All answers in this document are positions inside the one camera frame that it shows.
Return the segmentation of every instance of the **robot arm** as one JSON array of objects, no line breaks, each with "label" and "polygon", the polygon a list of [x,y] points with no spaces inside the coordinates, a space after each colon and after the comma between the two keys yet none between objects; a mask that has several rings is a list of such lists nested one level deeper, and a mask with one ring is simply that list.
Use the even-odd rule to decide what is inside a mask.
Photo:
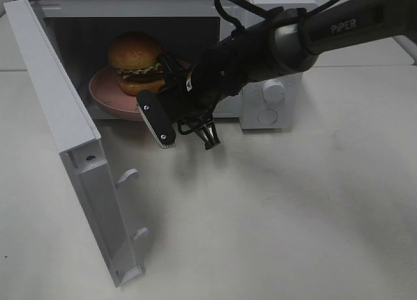
[{"label": "robot arm", "polygon": [[236,26],[232,35],[189,68],[168,53],[160,55],[166,84],[157,95],[137,95],[138,110],[161,147],[174,145],[175,122],[180,134],[196,133],[206,149],[219,144],[212,113],[247,83],[307,71],[325,51],[417,32],[417,0],[350,0],[311,12],[265,11],[245,0],[229,1],[264,20],[245,29],[215,0],[219,14]]}]

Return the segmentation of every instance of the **burger patty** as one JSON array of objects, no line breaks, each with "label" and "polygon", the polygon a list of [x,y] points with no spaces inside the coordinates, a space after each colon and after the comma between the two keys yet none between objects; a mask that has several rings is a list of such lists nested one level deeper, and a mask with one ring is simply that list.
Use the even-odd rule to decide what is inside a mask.
[{"label": "burger patty", "polygon": [[164,78],[164,73],[154,73],[154,74],[133,74],[129,77],[124,78],[123,80],[130,83],[150,83],[155,80],[161,80]]}]

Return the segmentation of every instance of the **lettuce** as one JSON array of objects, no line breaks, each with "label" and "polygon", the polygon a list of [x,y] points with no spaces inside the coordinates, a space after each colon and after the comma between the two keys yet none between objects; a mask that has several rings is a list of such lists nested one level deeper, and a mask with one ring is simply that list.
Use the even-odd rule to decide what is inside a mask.
[{"label": "lettuce", "polygon": [[116,68],[117,74],[121,75],[124,73],[132,73],[132,74],[147,74],[148,72],[152,70],[159,70],[162,68],[161,63],[155,63],[155,65],[147,68],[141,68],[140,70],[125,70],[123,68]]}]

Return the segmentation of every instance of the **black cable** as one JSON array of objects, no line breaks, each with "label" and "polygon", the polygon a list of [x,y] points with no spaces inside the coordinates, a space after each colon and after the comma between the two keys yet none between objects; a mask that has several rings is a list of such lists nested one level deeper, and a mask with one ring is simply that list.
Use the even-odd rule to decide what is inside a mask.
[{"label": "black cable", "polygon": [[341,0],[330,0],[329,2],[326,2],[325,4],[319,6],[318,8],[315,8],[314,10],[308,12],[307,17],[318,14],[318,13],[330,8],[332,5],[336,4],[339,1],[341,1]]},{"label": "black cable", "polygon": [[[270,17],[270,13],[268,11],[256,5],[253,5],[252,3],[247,2],[246,0],[228,0],[228,1],[264,19],[267,19],[268,17]],[[245,29],[245,27],[237,18],[231,16],[224,10],[222,4],[220,3],[220,0],[214,0],[214,6],[216,7],[218,14],[226,21],[231,22],[238,31],[243,31]]]}]

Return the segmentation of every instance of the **microwave control knob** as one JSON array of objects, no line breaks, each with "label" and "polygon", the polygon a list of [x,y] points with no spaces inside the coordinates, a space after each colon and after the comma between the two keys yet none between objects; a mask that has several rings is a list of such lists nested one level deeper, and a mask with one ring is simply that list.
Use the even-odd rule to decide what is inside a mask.
[{"label": "microwave control knob", "polygon": [[284,84],[279,80],[267,80],[262,86],[262,95],[265,102],[278,103],[285,98]]}]

